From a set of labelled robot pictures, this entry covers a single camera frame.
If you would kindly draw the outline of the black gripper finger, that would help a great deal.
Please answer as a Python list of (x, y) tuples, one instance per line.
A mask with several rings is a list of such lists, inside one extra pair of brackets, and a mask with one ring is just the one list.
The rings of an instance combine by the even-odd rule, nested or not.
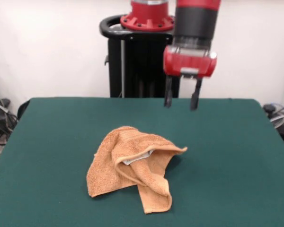
[(198, 108), (201, 86), (202, 86), (202, 79), (197, 79), (195, 85), (195, 91), (191, 96), (190, 110), (196, 110)]
[(170, 108), (172, 103), (172, 77), (166, 76), (164, 106)]

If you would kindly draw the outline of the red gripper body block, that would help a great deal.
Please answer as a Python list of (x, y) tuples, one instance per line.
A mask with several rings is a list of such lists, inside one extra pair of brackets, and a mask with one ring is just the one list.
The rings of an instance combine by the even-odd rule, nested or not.
[(168, 45), (163, 53), (163, 69), (170, 76), (211, 77), (216, 64), (217, 53), (210, 50)]

